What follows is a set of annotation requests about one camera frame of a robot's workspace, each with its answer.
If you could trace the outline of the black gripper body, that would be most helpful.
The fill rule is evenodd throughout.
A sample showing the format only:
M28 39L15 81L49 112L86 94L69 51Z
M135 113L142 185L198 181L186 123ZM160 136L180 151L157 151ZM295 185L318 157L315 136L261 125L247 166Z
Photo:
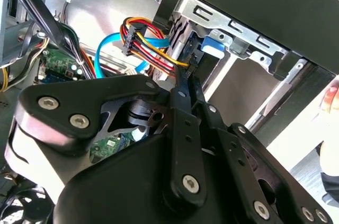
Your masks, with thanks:
M53 223L236 223L200 122L171 105L145 139L72 178Z

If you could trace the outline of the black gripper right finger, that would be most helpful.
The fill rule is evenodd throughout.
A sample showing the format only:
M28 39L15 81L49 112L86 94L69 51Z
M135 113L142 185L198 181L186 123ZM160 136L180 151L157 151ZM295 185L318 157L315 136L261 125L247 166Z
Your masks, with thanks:
M226 126L207 103L200 80L188 79L202 147L213 152L217 184L238 223L332 223L323 207L240 123Z

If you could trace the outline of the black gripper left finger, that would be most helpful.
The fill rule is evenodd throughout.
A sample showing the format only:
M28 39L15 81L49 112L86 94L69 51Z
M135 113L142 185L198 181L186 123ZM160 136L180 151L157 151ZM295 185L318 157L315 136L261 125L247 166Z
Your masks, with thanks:
M15 139L31 142L20 157L47 187L61 180L58 205L201 205L206 198L199 119L189 76L175 70L170 91L144 75L30 86L18 96ZM95 139L132 127L145 139L96 163Z

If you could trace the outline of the bare person hand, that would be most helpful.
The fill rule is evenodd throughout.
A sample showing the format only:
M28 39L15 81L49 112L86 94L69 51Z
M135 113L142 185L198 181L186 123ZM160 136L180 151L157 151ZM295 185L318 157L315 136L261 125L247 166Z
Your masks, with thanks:
M320 111L324 114L338 115L338 77L325 88Z

